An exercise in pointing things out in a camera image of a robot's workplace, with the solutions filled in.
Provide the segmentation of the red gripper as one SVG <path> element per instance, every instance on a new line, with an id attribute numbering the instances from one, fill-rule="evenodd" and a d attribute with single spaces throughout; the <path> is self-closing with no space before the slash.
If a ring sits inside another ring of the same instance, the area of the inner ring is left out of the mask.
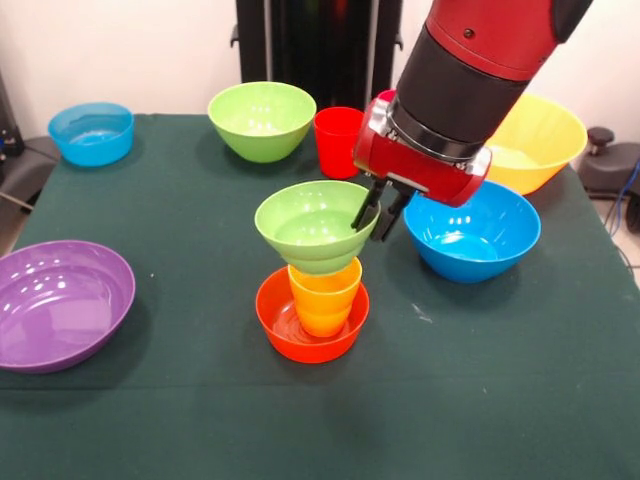
<path id="1" fill-rule="evenodd" d="M 363 230 L 375 220 L 386 185 L 384 180 L 411 187 L 433 201 L 459 207 L 480 188 L 491 165 L 492 154 L 487 147 L 481 148 L 468 160 L 449 162 L 432 153 L 416 150 L 400 137 L 393 136 L 389 110 L 394 97 L 393 90 L 386 90 L 372 100 L 353 150 L 354 164 L 379 178 L 373 182 L 351 224 L 356 231 Z M 384 242 L 387 239 L 410 200 L 410 194 L 397 194 L 380 213 L 370 235 L 372 241 Z"/>

